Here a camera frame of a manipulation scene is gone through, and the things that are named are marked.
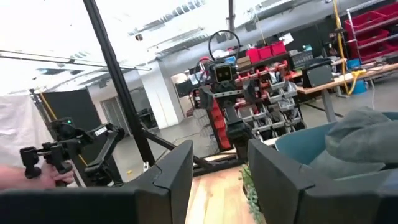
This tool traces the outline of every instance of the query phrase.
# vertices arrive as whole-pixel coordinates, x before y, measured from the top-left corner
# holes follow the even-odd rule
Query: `black backdrop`
[[[93,102],[91,101],[90,94],[87,90],[76,90],[68,92],[55,92],[44,93],[45,99],[53,109],[57,118],[70,117],[77,128],[84,130],[92,130],[101,125],[100,117]],[[86,146],[83,149],[82,157],[89,163],[93,161],[106,142],[106,137],[99,138],[94,144]],[[115,174],[120,176],[116,163],[113,157],[110,158],[109,166]],[[88,180],[85,175],[85,165],[80,158],[74,158],[73,163],[79,171],[81,178],[86,186],[93,186],[93,183]]]

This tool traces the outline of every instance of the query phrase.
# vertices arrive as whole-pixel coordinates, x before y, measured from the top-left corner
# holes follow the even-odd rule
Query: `white pillar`
[[[138,71],[159,129],[178,124],[184,118],[171,75],[158,62],[149,72]]]

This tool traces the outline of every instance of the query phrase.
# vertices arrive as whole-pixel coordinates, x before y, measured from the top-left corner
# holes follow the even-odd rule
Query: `black pole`
[[[142,160],[148,162],[150,166],[155,164],[154,155],[149,147],[148,140],[141,132],[141,124],[137,117],[137,112],[131,99],[129,89],[126,85],[123,73],[120,69],[119,63],[116,60],[114,50],[108,38],[103,20],[101,18],[95,0],[83,0],[85,7],[90,17],[91,25],[93,26],[95,35],[101,46],[102,53],[106,64],[108,65],[109,74],[111,75],[114,87],[118,93],[120,104],[126,115],[127,122],[134,139],[136,140],[138,150],[141,154]]]

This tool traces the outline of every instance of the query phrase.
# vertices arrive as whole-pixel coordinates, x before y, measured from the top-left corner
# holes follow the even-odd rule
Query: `desk leg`
[[[337,121],[328,90],[322,90],[322,102],[323,106],[325,107],[325,113],[328,122]]]
[[[343,94],[342,92],[341,92],[341,87],[340,86],[336,86],[336,96],[337,97],[341,97],[341,98],[349,98],[349,96],[348,95],[346,95],[346,94]]]

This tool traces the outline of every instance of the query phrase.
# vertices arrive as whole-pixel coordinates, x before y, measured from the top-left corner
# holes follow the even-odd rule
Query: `black camera rig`
[[[220,32],[229,32],[238,41],[236,58],[240,50],[239,37],[229,30],[214,33],[208,42],[209,54],[212,60],[204,64],[205,70],[199,79],[200,107],[211,110],[215,99],[219,107],[224,110],[226,119],[227,137],[229,143],[236,148],[238,158],[246,160],[248,156],[248,141],[256,138],[251,128],[237,114],[235,104],[238,98],[243,97],[246,102],[255,103],[261,100],[258,83],[254,80],[243,81],[242,88],[237,86],[235,79],[238,77],[236,66],[226,63],[225,59],[215,59],[210,48],[212,38]]]
[[[123,139],[124,130],[113,124],[102,124],[91,131],[84,131],[72,125],[70,118],[62,118],[50,123],[50,129],[55,132],[57,140],[42,144],[42,149],[27,147],[20,150],[22,163],[25,166],[25,176],[32,179],[41,175],[41,169],[35,165],[39,162],[39,156],[43,156],[45,162],[56,167],[59,174],[66,174],[73,166],[66,162],[78,157],[82,149],[92,144],[100,136],[106,136],[107,140],[98,157],[87,164],[85,174],[96,186],[106,186],[113,182],[114,186],[123,185],[120,178],[116,178],[109,169],[107,160],[111,157],[117,143]],[[65,186],[65,183],[57,182],[57,186]]]

